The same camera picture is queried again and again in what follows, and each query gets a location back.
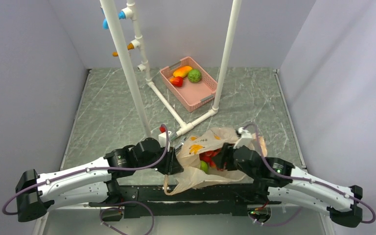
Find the red fake strawberry bunch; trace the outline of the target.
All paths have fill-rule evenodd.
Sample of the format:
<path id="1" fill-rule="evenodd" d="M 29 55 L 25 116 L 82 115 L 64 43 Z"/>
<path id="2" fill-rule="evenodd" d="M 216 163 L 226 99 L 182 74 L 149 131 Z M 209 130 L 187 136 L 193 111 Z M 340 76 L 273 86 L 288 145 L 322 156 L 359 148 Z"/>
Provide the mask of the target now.
<path id="1" fill-rule="evenodd" d="M 220 151 L 221 151 L 221 148 L 217 150 L 206 151 L 206 152 L 200 153 L 199 159 L 201 161 L 207 162 L 209 167 L 214 168 L 218 171 L 223 171 L 224 169 L 217 167 L 215 162 L 213 161 L 213 157 L 215 157 Z"/>

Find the translucent orange plastic bag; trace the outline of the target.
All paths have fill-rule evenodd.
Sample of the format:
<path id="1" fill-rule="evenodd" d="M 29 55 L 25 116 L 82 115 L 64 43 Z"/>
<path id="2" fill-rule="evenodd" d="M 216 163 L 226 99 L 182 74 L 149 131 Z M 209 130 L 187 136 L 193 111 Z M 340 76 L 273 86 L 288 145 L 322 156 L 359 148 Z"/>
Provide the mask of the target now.
<path id="1" fill-rule="evenodd" d="M 245 173 L 220 169 L 214 162 L 224 143 L 236 143 L 239 137 L 233 128 L 211 128 L 201 136 L 187 138 L 176 158 L 184 171 L 172 175 L 178 184 L 171 189 L 169 177 L 164 179 L 164 193 L 171 196 L 208 186 L 239 183 L 248 179 Z"/>

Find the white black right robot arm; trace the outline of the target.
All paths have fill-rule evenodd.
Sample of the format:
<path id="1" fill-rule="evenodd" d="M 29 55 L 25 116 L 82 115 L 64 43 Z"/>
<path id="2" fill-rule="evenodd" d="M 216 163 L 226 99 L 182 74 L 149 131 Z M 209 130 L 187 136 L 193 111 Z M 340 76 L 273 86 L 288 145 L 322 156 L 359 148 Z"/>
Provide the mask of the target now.
<path id="1" fill-rule="evenodd" d="M 317 178 L 280 158 L 262 157 L 246 146 L 224 144 L 212 160 L 219 169 L 239 170 L 253 179 L 251 199 L 284 202 L 312 209 L 329 216 L 336 224 L 355 228 L 362 221 L 358 206 L 363 190 L 343 187 Z"/>

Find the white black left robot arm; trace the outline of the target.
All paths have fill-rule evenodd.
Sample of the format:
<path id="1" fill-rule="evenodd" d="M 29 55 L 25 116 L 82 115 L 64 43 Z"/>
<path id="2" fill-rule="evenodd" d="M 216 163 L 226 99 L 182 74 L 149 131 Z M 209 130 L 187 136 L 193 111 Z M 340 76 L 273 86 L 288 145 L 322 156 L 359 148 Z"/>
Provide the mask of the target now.
<path id="1" fill-rule="evenodd" d="M 113 206 L 133 197 L 120 189 L 118 179 L 152 168 L 163 175 L 183 172 L 176 159 L 182 148 L 165 147 L 154 138 L 114 149 L 92 162 L 67 170 L 38 174 L 25 171 L 16 186 L 19 222 L 29 222 L 57 208 L 90 203 Z"/>

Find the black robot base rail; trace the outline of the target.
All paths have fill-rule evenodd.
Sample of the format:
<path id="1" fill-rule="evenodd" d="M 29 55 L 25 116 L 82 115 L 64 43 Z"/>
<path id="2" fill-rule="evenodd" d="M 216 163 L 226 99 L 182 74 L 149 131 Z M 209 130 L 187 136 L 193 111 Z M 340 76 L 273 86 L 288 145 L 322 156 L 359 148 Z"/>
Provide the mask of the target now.
<path id="1" fill-rule="evenodd" d="M 120 202 L 138 201 L 148 206 L 155 216 L 230 214 L 246 216 L 253 206 L 269 199 L 268 187 L 254 184 L 227 184 L 188 189 L 165 195 L 159 185 L 119 186 L 113 198 L 90 202 L 89 207 L 108 207 Z"/>

